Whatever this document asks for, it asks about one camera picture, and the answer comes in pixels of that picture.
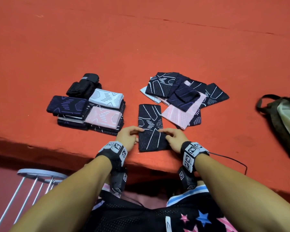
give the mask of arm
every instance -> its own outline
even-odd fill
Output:
[[[124,128],[116,140],[130,151],[139,141],[135,136],[138,131],[144,130],[135,126]],[[10,232],[78,231],[88,218],[111,170],[111,161],[98,156],[41,197]]]
[[[188,141],[180,130],[163,129],[172,149],[180,153]],[[240,231],[290,231],[290,204],[261,183],[205,154],[194,167],[228,220]]]

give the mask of right hand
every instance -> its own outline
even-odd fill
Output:
[[[158,131],[167,134],[165,138],[176,153],[181,153],[182,144],[189,141],[186,135],[179,129],[166,128],[159,129]]]

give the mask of black wrist strap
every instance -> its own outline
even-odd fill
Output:
[[[112,171],[120,171],[127,156],[127,149],[119,141],[109,142],[96,155],[106,156],[112,163]]]
[[[196,171],[194,167],[194,162],[195,158],[201,154],[207,154],[208,150],[202,147],[199,143],[197,142],[184,142],[181,147],[181,154],[184,156],[183,157],[183,166],[190,172]]]

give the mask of backpack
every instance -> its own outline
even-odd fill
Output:
[[[263,98],[270,98],[274,101],[267,104],[266,107],[261,107]],[[290,157],[290,97],[266,94],[257,102],[256,109],[265,115]]]

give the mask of pile of socks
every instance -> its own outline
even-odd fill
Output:
[[[97,74],[86,73],[74,82],[66,96],[54,96],[46,111],[57,116],[57,124],[117,136],[124,125],[124,96],[103,90]]]
[[[181,129],[201,124],[201,108],[229,98],[215,83],[207,85],[177,72],[158,72],[140,91],[155,103],[166,104],[162,117]]]

